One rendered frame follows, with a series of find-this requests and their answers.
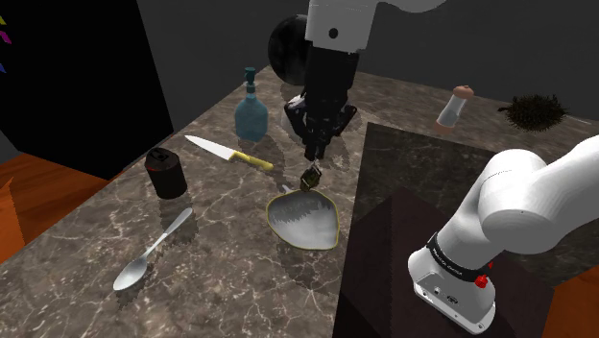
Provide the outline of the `blue soap dispenser bottle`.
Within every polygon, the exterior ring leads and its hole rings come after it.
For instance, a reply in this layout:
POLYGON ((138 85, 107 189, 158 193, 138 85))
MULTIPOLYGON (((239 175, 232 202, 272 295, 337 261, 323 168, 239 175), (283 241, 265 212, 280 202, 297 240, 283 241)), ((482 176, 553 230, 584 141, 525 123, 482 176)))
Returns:
POLYGON ((234 112, 235 131, 239 138, 259 142, 267 133, 269 113, 266 106, 256 97, 256 70, 245 68, 246 96, 234 112))

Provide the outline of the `dark spiky brush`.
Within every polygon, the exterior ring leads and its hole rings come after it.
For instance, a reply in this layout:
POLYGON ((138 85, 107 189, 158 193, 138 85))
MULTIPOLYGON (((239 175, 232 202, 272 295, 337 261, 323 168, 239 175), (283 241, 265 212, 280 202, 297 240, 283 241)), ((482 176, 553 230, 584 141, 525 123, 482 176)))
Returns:
POLYGON ((568 115, 568 110, 555 94, 514 96, 508 106, 497 111, 505 115, 511 126, 530 133, 548 131, 562 123, 568 115))

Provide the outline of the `grey plate with yellow rim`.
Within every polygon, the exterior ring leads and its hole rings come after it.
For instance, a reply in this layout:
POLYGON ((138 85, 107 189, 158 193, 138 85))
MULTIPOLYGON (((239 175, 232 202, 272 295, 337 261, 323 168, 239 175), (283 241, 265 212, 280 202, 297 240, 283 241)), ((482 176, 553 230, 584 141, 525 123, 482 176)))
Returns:
POLYGON ((271 199, 266 218, 285 243, 306 251, 329 251, 338 245, 340 222, 335 203, 316 189, 302 191, 284 185, 271 199))

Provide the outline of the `dark red can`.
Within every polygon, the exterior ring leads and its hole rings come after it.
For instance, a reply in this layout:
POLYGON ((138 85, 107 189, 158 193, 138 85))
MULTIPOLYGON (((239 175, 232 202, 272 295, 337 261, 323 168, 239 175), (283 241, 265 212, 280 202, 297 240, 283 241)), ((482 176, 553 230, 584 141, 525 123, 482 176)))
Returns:
POLYGON ((187 190, 177 154, 164 148, 153 148, 146 155, 144 166, 160 199, 176 199, 187 190))

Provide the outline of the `clear shaker with tan cap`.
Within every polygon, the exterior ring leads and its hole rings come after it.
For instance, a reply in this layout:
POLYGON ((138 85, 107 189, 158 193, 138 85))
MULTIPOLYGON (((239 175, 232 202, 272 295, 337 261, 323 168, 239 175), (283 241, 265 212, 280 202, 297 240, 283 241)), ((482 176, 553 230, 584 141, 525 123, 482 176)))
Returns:
POLYGON ((458 85, 453 88, 452 96, 436 119, 433 130, 438 134, 450 134, 460 118, 465 103, 474 95, 469 85, 458 85))

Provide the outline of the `black sphere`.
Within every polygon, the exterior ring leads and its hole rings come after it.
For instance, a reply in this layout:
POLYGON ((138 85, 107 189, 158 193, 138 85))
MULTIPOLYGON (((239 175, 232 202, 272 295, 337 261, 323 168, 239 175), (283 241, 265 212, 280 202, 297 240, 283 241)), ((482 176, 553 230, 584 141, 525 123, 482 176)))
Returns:
POLYGON ((269 38, 270 66, 289 85, 304 85, 310 46, 310 42, 304 38, 306 25, 306 14, 292 15, 279 22, 269 38))

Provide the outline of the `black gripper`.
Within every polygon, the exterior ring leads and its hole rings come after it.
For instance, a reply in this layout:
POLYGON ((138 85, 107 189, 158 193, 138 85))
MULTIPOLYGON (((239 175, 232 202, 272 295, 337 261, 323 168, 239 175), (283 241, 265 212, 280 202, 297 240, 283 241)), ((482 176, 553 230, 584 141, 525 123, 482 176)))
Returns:
POLYGON ((357 107, 346 104, 347 92, 353 85, 360 55, 311 46, 308 50, 305 73, 305 99, 292 98, 285 106, 291 127, 305 146, 304 156, 315 159, 317 143, 315 132, 307 124, 309 113, 336 113, 323 119, 318 133, 318 159, 323 159, 326 146, 333 136, 340 136, 357 112, 357 107))

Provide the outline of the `black cabinet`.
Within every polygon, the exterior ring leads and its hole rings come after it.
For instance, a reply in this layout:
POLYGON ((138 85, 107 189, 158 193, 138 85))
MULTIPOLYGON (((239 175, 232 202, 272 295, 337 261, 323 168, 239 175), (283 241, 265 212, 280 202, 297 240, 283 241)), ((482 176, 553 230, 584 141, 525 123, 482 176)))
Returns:
POLYGON ((136 0, 0 0, 0 132, 109 180, 170 136, 136 0))

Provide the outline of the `silver spoon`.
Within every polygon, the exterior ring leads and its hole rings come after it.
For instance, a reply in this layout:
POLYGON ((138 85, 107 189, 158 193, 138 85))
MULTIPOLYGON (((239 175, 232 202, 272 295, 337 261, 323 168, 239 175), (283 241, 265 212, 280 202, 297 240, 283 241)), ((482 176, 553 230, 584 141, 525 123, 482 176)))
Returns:
POLYGON ((182 223, 192 214, 193 209, 188 207, 184 209, 178 217, 169 225, 169 227, 158 237, 158 239, 145 250, 145 252, 137 259, 130 262, 123 270, 119 273, 117 278, 112 284, 114 291, 125 290, 140 279, 143 278, 148 268, 148 256, 155 250, 155 248, 172 232, 178 229, 182 223))

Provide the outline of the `dark robot stand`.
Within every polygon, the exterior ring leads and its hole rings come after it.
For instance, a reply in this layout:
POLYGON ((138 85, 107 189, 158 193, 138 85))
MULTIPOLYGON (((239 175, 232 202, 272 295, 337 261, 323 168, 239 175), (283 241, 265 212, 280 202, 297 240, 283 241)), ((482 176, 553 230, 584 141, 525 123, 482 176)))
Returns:
POLYGON ((504 254, 491 269, 496 314, 480 335, 415 294, 408 257, 446 220, 399 188, 351 225, 332 338, 541 338, 554 291, 504 254))

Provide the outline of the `small olive object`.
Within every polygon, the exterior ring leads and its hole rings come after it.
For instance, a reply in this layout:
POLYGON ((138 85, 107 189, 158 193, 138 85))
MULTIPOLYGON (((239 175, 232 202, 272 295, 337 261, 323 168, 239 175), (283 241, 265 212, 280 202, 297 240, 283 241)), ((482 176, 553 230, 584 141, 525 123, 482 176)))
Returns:
POLYGON ((307 192, 319 185, 322 176, 318 163, 313 161, 299 179, 299 189, 307 192))

